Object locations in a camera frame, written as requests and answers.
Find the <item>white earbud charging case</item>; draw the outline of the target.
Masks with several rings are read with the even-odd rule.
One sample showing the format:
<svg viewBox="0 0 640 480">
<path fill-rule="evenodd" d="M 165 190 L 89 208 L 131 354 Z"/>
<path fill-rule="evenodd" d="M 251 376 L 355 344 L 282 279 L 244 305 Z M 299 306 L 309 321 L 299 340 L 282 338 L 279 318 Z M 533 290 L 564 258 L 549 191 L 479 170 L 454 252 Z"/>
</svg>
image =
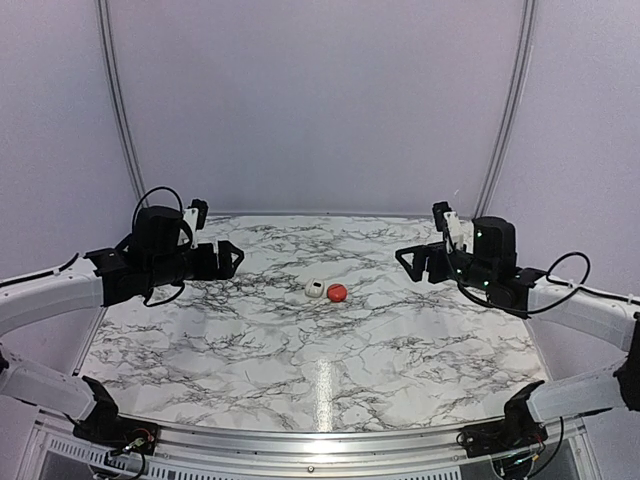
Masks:
<svg viewBox="0 0 640 480">
<path fill-rule="evenodd" d="M 322 298 L 325 295 L 325 282 L 317 279 L 310 279 L 305 285 L 305 295 L 309 298 Z"/>
</svg>

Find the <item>red round charging case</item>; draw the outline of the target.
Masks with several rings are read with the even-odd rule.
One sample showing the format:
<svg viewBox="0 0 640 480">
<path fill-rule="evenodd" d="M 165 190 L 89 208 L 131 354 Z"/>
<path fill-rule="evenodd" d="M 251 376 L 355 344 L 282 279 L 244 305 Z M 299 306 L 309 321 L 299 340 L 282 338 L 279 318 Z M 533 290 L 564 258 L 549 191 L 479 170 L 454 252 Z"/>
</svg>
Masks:
<svg viewBox="0 0 640 480">
<path fill-rule="evenodd" d="M 343 284 L 334 283 L 327 287 L 327 298 L 334 303 L 340 303 L 347 299 L 348 290 Z"/>
</svg>

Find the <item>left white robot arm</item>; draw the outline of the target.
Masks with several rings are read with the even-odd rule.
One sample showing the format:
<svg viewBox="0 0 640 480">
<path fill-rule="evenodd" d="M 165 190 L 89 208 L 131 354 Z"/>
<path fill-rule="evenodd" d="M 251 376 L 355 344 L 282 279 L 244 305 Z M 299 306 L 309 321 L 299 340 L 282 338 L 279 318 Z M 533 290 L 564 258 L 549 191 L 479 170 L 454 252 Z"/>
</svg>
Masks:
<svg viewBox="0 0 640 480">
<path fill-rule="evenodd" d="M 232 278 L 244 260 L 227 240 L 202 243 L 208 207 L 138 207 L 131 232 L 117 246 L 75 255 L 64 265 L 1 283 L 1 332 L 69 312 L 108 308 L 140 297 L 154 307 L 155 289 L 182 292 L 189 281 Z M 1 352 L 1 393 L 5 397 L 67 415 L 106 445 L 125 438 L 126 423 L 97 380 L 62 374 L 7 350 Z"/>
</svg>

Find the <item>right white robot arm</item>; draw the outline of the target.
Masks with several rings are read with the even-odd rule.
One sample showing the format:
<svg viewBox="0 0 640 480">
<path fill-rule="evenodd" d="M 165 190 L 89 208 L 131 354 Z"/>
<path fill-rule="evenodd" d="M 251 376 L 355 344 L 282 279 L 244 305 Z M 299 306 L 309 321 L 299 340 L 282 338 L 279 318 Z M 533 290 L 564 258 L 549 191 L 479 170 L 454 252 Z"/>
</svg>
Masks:
<svg viewBox="0 0 640 480">
<path fill-rule="evenodd" d="M 436 205 L 434 215 L 441 241 L 395 253 L 412 281 L 453 281 L 467 300 L 483 308 L 560 325 L 626 355 L 618 366 L 523 388 L 505 403 L 504 419 L 496 425 L 495 438 L 502 446 L 519 446 L 535 425 L 550 419 L 639 409 L 637 297 L 591 290 L 585 280 L 557 279 L 551 268 L 519 267 L 515 228 L 502 218 L 473 219 L 467 244 L 457 213 L 446 203 Z"/>
</svg>

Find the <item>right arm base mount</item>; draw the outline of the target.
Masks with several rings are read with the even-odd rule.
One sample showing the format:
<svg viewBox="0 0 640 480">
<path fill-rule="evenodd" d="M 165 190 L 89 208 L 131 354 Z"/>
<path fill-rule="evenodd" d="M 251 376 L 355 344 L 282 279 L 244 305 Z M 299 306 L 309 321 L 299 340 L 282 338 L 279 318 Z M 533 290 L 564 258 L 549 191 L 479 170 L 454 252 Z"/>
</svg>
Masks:
<svg viewBox="0 0 640 480">
<path fill-rule="evenodd" d="M 531 445 L 548 439 L 546 428 L 536 422 L 526 405 L 532 392 L 544 384 L 533 382 L 515 393 L 503 407 L 503 418 L 467 425 L 459 430 L 457 444 L 468 458 L 492 455 Z"/>
</svg>

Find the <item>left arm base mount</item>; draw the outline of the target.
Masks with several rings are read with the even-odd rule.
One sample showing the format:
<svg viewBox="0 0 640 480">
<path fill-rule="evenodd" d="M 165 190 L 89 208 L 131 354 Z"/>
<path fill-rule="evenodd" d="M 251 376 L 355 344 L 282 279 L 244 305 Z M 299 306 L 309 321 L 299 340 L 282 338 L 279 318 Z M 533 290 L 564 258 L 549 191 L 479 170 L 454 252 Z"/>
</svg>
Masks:
<svg viewBox="0 0 640 480">
<path fill-rule="evenodd" d="M 87 376 L 81 380 L 89 386 L 96 405 L 84 420 L 68 417 L 74 425 L 73 434 L 92 443 L 112 447 L 117 453 L 135 451 L 152 455 L 159 425 L 121 416 L 115 400 L 98 380 Z"/>
</svg>

